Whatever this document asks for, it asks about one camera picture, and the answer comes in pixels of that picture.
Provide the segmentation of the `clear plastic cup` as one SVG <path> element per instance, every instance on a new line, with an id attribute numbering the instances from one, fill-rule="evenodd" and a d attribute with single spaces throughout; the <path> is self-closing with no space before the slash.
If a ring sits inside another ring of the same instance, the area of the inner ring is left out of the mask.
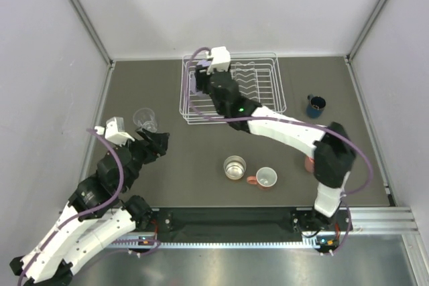
<path id="1" fill-rule="evenodd" d="M 149 108 L 141 108 L 133 114 L 134 124 L 146 131 L 155 133 L 158 131 L 158 122 L 155 113 Z"/>

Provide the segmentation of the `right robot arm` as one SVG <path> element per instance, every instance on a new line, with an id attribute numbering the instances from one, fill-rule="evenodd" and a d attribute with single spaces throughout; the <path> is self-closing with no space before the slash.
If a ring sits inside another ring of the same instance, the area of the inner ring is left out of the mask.
<path id="1" fill-rule="evenodd" d="M 211 72 L 199 66 L 194 77 L 196 90 L 210 96 L 217 114 L 230 127 L 273 139 L 313 160 L 318 182 L 313 223 L 321 230 L 335 225 L 344 186 L 356 159 L 347 145 L 344 127 L 336 122 L 327 127 L 311 125 L 276 113 L 243 96 L 229 71 Z"/>

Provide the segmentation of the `lavender plastic cup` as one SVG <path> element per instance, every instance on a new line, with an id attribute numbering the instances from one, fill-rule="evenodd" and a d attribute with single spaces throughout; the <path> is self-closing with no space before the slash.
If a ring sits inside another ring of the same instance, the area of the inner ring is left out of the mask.
<path id="1" fill-rule="evenodd" d="M 210 80 L 209 67 L 210 61 L 208 60 L 201 60 L 196 64 L 194 71 L 196 93 L 208 94 L 208 83 Z"/>

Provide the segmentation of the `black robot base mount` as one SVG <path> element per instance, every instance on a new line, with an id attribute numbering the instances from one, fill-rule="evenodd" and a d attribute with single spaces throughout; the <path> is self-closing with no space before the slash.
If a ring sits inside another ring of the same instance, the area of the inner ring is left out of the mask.
<path id="1" fill-rule="evenodd" d="M 339 208 L 328 223 L 311 207 L 159 208 L 154 210 L 162 242 L 292 242 L 316 239 L 317 251 L 335 251 L 353 229 L 350 212 Z"/>

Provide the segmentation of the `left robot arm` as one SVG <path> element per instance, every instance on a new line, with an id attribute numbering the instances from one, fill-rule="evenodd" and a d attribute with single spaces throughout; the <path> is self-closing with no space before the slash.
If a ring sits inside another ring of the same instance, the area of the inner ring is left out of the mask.
<path id="1" fill-rule="evenodd" d="M 166 154 L 169 133 L 138 129 L 138 139 L 111 127 L 95 127 L 89 133 L 108 151 L 95 172 L 78 184 L 38 245 L 11 260 L 18 285 L 69 285 L 108 245 L 154 223 L 154 212 L 141 196 L 126 202 L 119 196 L 132 187 L 144 165 Z"/>

